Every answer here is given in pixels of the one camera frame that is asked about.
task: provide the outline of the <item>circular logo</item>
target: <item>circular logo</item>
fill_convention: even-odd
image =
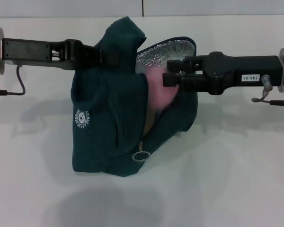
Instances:
[[[89,124],[89,112],[77,110],[75,114],[75,122],[79,128],[85,128]]]

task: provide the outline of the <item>cable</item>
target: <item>cable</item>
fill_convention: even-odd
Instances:
[[[22,87],[22,90],[23,90],[23,91],[22,91],[21,93],[18,93],[18,92],[8,92],[8,93],[7,93],[8,96],[22,96],[22,95],[24,95],[24,94],[26,93],[25,86],[24,86],[24,84],[23,84],[23,82],[22,82],[22,79],[21,79],[20,73],[19,73],[20,67],[22,67],[22,65],[18,65],[18,66],[17,66],[16,72],[17,72],[17,77],[18,77],[18,80],[19,80],[19,82],[20,82],[20,84],[21,84],[21,87]]]

